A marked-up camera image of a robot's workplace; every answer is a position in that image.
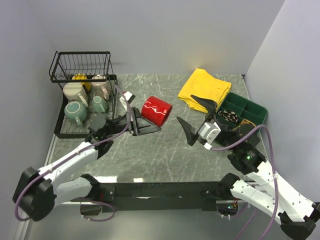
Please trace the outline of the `small teal cup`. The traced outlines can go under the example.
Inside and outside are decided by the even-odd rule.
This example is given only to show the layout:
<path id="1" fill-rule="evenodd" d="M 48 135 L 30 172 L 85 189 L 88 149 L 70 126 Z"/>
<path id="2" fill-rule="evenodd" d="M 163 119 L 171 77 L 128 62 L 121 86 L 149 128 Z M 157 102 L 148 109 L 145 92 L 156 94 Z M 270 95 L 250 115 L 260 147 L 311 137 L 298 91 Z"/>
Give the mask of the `small teal cup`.
<path id="1" fill-rule="evenodd" d="M 106 113 L 109 109 L 109 106 L 104 98 L 96 95 L 92 99 L 92 108 L 96 113 Z"/>

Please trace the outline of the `red mug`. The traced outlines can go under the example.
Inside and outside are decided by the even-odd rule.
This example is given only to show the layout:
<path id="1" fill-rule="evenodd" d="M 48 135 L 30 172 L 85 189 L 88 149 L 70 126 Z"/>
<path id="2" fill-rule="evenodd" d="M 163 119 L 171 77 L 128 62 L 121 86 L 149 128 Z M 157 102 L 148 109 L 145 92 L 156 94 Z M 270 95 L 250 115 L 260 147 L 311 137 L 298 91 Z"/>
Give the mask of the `red mug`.
<path id="1" fill-rule="evenodd" d="M 141 115 L 161 127 L 170 115 L 173 106 L 162 99 L 150 96 L 142 106 Z"/>

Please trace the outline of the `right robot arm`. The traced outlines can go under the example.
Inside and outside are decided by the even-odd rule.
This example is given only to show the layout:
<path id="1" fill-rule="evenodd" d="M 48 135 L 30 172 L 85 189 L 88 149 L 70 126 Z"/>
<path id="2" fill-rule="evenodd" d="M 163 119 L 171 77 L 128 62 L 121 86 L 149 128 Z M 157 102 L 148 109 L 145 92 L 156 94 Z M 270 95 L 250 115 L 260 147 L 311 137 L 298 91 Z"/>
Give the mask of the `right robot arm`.
<path id="1" fill-rule="evenodd" d="M 191 98 L 207 111 L 204 122 L 195 129 L 178 117 L 187 143 L 199 142 L 209 151 L 230 150 L 227 156 L 232 166 L 251 181 L 246 182 L 233 173 L 226 174 L 213 190 L 203 190 L 207 200 L 243 200 L 271 217 L 281 230 L 293 240 L 307 239 L 320 219 L 320 204 L 304 197 L 293 188 L 275 168 L 274 154 L 267 159 L 256 149 L 260 142 L 257 132 L 266 129 L 243 118 L 231 126 L 228 120 L 241 119 L 231 110 L 217 110 L 218 104 L 210 99 L 192 95 Z"/>

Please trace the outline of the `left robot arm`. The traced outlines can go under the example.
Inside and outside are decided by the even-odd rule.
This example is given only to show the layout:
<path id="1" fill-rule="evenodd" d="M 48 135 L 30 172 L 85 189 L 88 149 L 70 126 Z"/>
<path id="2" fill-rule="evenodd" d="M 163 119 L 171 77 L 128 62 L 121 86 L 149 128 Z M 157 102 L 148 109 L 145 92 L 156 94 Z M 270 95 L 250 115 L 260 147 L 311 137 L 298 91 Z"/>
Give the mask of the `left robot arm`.
<path id="1" fill-rule="evenodd" d="M 64 202 L 76 198 L 86 198 L 91 202 L 96 200 L 100 195 L 100 182 L 93 176 L 84 174 L 71 181 L 67 180 L 68 177 L 77 169 L 104 156 L 113 140 L 123 133 L 142 136 L 161 130 L 135 107 L 115 119 L 99 113 L 92 118 L 88 129 L 89 134 L 84 141 L 65 156 L 38 170 L 29 167 L 22 172 L 12 197 L 14 214 L 19 221 L 23 220 L 19 210 L 37 222 Z"/>

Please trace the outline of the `speckled teal mug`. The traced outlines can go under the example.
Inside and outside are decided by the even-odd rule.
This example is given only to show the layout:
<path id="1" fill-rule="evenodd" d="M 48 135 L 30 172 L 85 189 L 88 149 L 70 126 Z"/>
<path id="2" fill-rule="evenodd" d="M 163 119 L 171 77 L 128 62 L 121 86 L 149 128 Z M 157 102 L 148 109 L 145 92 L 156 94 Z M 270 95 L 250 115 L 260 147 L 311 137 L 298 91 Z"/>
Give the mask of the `speckled teal mug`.
<path id="1" fill-rule="evenodd" d="M 82 127 L 87 118 L 87 109 L 83 103 L 71 101 L 65 106 L 64 114 L 72 123 Z"/>

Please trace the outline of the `pink mug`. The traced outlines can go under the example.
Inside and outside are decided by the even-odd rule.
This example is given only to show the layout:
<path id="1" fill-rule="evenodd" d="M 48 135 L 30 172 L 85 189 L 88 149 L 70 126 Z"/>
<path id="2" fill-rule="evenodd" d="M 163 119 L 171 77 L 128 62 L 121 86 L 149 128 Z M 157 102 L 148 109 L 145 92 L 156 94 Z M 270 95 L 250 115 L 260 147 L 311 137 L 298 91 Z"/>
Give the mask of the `pink mug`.
<path id="1" fill-rule="evenodd" d="M 92 81 L 91 85 L 97 96 L 100 96 L 105 100 L 109 100 L 111 95 L 111 84 L 106 79 L 106 76 L 98 74 L 98 75 L 95 75 L 92 78 L 92 80 L 103 80 L 103 81 Z"/>

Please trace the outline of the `floral mug green inside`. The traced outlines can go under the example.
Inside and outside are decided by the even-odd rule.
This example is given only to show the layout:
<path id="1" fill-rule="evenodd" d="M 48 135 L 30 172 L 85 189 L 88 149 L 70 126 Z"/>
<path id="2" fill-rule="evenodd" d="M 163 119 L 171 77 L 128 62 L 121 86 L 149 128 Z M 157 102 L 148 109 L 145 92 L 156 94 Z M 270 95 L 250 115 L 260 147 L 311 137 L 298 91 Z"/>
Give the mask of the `floral mug green inside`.
<path id="1" fill-rule="evenodd" d="M 86 108 L 89 106 L 88 95 L 80 82 L 66 83 L 63 87 L 63 93 L 69 102 L 78 101 L 84 104 Z"/>

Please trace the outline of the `yellow enamel mug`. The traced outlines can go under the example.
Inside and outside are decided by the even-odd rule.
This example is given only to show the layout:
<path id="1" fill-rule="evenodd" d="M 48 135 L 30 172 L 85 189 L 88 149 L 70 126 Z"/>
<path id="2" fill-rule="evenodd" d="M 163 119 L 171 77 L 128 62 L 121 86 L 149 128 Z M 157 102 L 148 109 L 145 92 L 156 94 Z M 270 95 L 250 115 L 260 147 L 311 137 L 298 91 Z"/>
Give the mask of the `yellow enamel mug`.
<path id="1" fill-rule="evenodd" d="M 88 77 L 83 73 L 77 73 L 72 77 L 72 80 L 87 80 Z M 90 91 L 92 85 L 90 82 L 81 82 L 82 86 L 85 88 L 86 91 Z"/>

